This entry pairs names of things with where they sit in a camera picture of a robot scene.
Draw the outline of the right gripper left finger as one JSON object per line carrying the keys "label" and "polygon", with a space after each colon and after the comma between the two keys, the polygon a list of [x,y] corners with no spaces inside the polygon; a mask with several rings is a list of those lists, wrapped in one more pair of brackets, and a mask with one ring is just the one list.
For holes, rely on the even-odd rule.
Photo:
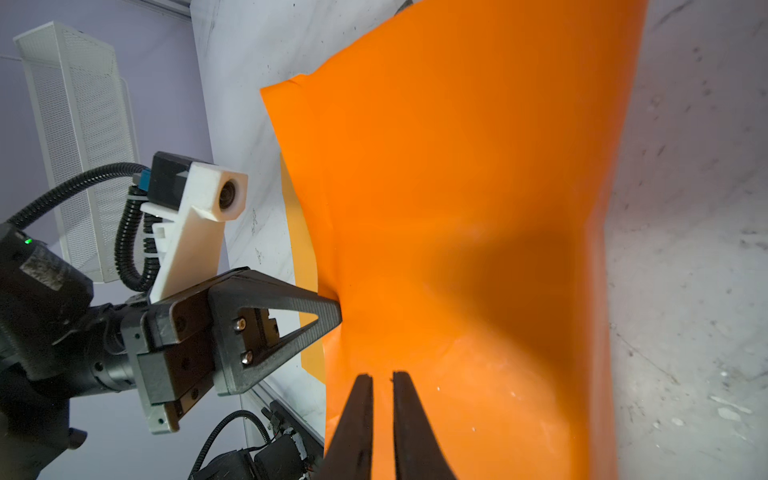
{"label": "right gripper left finger", "polygon": [[316,479],[369,480],[373,452],[373,379],[358,375]]}

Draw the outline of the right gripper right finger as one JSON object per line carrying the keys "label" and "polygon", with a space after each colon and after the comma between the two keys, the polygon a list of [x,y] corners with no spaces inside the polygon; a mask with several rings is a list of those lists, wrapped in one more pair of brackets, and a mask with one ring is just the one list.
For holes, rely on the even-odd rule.
{"label": "right gripper right finger", "polygon": [[455,480],[412,378],[405,371],[393,373],[393,405],[396,478]]}

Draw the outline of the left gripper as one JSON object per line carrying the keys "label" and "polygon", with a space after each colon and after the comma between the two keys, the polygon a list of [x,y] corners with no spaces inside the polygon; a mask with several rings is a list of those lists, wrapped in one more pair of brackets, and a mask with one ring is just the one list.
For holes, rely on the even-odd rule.
{"label": "left gripper", "polygon": [[[316,319],[282,333],[276,311]],[[244,394],[341,322],[338,301],[238,268],[131,306],[120,332],[149,430],[166,434],[212,388],[213,373],[219,396]]]}

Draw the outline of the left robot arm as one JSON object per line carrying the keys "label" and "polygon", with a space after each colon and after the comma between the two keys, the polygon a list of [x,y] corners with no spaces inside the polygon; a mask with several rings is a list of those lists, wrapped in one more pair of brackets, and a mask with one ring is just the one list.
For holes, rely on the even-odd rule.
{"label": "left robot arm", "polygon": [[43,243],[1,227],[1,475],[35,479],[86,439],[73,398],[136,390],[172,433],[208,392],[240,395],[340,325],[338,302],[242,267],[164,300],[96,306]]}

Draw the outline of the white upper mesh shelf bin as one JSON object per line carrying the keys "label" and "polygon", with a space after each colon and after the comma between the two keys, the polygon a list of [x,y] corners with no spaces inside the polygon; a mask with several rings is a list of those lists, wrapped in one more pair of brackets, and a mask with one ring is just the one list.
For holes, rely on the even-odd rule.
{"label": "white upper mesh shelf bin", "polygon": [[[112,46],[59,22],[14,39],[50,186],[139,160],[129,96]],[[63,258],[97,283],[118,278],[115,236],[129,181],[110,180],[54,210]]]}

